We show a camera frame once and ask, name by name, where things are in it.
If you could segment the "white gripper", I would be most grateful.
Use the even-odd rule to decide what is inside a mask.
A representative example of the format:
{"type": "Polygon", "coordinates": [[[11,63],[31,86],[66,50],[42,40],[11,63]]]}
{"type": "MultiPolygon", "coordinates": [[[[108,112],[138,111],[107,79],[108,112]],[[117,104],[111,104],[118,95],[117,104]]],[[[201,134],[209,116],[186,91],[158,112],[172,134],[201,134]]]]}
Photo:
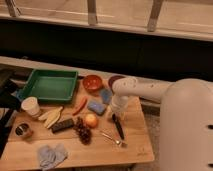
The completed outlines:
{"type": "Polygon", "coordinates": [[[106,116],[107,119],[112,119],[113,114],[119,114],[118,117],[120,120],[125,120],[125,108],[127,106],[129,97],[128,96],[119,96],[114,95],[110,102],[110,108],[107,110],[106,116]]]}

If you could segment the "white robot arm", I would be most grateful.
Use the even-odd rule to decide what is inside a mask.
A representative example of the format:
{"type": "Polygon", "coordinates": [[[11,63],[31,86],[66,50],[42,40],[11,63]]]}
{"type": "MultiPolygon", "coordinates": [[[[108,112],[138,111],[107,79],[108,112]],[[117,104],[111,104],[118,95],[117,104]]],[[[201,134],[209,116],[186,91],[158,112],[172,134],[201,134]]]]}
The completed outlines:
{"type": "Polygon", "coordinates": [[[213,171],[213,82],[113,76],[108,84],[114,114],[125,111],[131,96],[160,104],[160,171],[213,171]]]}

